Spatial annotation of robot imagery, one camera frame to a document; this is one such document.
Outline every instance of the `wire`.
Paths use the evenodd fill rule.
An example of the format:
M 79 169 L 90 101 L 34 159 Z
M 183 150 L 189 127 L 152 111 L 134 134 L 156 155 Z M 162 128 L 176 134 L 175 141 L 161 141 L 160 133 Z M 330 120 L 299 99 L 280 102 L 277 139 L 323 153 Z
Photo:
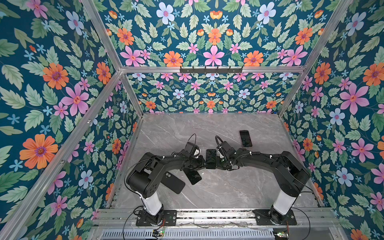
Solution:
M 307 239 L 307 237 L 310 235 L 310 232 L 311 232 L 311 222 L 310 222 L 310 218 L 305 214 L 305 212 L 303 212 L 301 209 L 298 209 L 298 208 L 296 208 L 296 207 L 292 207 L 293 209 L 297 209 L 297 210 L 299 210 L 299 211 L 301 211 L 302 213 L 304 213 L 304 215 L 307 217 L 307 219 L 308 219 L 308 223 L 309 223 L 309 225 L 310 225 L 310 229 L 309 229 L 309 231 L 308 231 L 308 234 L 306 235 L 306 237 L 305 238 L 303 238 L 302 240 L 305 240 L 305 239 Z
M 139 195 L 137 192 L 131 190 L 131 189 L 127 186 L 127 182 L 126 182 L 126 180 L 127 180 L 127 173 L 129 172 L 129 170 L 130 170 L 131 168 L 133 168 L 136 164 L 139 164 L 140 162 L 144 162 L 144 161 L 150 160 L 150 159 L 155 158 L 155 157 L 156 157 L 156 156 L 147 158 L 147 159 L 145 159 L 145 160 L 141 160 L 141 161 L 139 161 L 139 162 L 133 164 L 130 168 L 128 168 L 128 170 L 126 171 L 126 173 L 125 173 L 125 175 L 124 175 L 124 185 L 125 185 L 125 187 L 126 187 L 129 191 L 133 192 L 134 194 Z
M 139 207 L 144 207 L 144 206 L 138 206 L 138 207 L 136 207 L 134 210 L 133 210 L 133 212 L 127 217 L 127 220 L 125 220 L 125 223 L 124 223 L 124 225 L 123 225 L 123 227 L 122 227 L 122 238 L 125 240 L 125 237 L 124 237 L 124 227 L 125 227 L 125 225 L 127 224 L 127 221 L 128 221 L 128 219 L 130 218 L 130 216 L 132 216 L 132 214 L 135 214 L 135 211 L 139 208 Z

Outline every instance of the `marble surface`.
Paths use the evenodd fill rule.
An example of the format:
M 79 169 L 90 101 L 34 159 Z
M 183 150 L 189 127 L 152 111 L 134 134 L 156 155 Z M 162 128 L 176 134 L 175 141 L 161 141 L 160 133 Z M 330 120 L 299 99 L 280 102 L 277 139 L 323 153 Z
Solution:
M 275 154 L 295 150 L 276 114 L 153 114 L 145 115 L 128 166 L 146 152 L 170 155 L 184 148 L 188 138 L 196 133 L 196 144 L 205 158 L 205 150 L 216 147 L 215 135 L 232 147 L 241 147 L 239 130 L 248 130 L 251 151 Z M 160 185 L 157 192 L 166 209 L 169 208 L 269 208 L 280 190 L 271 172 L 241 167 L 235 171 L 200 170 L 202 180 L 191 185 L 182 171 L 171 173 L 186 183 L 180 194 Z M 136 194 L 124 185 L 115 196 L 112 208 L 129 209 L 141 205 Z M 317 207 L 312 193 L 302 193 L 295 207 Z

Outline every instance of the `black smartphone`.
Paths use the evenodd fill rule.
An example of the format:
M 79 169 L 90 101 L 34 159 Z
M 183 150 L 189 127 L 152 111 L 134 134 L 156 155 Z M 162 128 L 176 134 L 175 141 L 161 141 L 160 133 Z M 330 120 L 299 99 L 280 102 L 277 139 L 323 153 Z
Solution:
M 243 147 L 252 147 L 251 136 L 248 130 L 240 130 L 240 139 Z
M 198 183 L 202 178 L 197 171 L 192 171 L 189 168 L 184 168 L 184 173 L 188 177 L 192 185 Z
M 216 149 L 207 149 L 205 152 L 205 162 L 207 166 L 206 169 L 216 169 L 216 158 L 217 150 Z

